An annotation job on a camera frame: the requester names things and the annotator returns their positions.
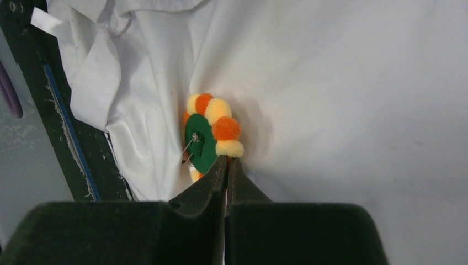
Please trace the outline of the white button shirt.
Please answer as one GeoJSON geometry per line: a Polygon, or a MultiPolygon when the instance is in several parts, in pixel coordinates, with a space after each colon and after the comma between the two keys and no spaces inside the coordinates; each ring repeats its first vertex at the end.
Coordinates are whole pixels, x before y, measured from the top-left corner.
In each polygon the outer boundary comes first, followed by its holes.
{"type": "Polygon", "coordinates": [[[190,183],[187,98],[242,127],[276,200],[346,202],[391,264],[467,263],[466,1],[48,1],[76,119],[140,200],[190,183]]]}

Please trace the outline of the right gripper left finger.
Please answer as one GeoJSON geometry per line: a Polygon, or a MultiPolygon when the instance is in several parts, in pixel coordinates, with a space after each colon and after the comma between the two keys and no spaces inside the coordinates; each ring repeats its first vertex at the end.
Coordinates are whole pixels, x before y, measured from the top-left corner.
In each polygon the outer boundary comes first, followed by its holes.
{"type": "Polygon", "coordinates": [[[222,264],[227,159],[167,202],[49,202],[31,210],[2,264],[222,264]]]}

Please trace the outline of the orange yellow flower brooch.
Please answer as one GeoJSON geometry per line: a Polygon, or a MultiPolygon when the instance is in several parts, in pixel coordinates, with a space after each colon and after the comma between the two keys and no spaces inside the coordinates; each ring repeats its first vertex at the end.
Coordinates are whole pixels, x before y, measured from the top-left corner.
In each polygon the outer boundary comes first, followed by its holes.
{"type": "Polygon", "coordinates": [[[243,156],[241,132],[227,101],[210,93],[189,96],[184,114],[183,153],[187,155],[193,182],[205,176],[219,156],[243,156]]]}

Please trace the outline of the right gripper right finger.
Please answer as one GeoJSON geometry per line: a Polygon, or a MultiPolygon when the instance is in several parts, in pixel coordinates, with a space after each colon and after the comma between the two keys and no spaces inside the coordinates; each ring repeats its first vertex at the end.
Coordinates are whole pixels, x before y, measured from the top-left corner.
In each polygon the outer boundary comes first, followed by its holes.
{"type": "Polygon", "coordinates": [[[388,264],[376,225],[348,203],[275,203],[228,162],[226,264],[388,264]]]}

